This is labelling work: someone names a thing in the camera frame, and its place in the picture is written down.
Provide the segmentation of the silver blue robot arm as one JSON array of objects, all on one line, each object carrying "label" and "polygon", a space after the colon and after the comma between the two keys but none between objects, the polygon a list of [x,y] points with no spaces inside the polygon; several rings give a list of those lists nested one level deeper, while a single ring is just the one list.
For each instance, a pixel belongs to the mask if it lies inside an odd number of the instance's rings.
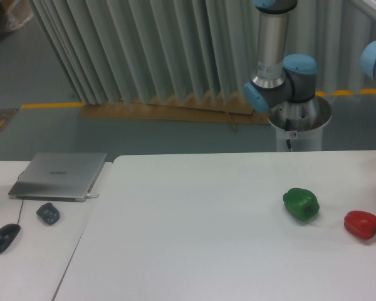
[{"label": "silver blue robot arm", "polygon": [[316,92],[376,81],[372,22],[343,1],[254,1],[259,11],[257,65],[243,86],[253,109],[307,103]]}]

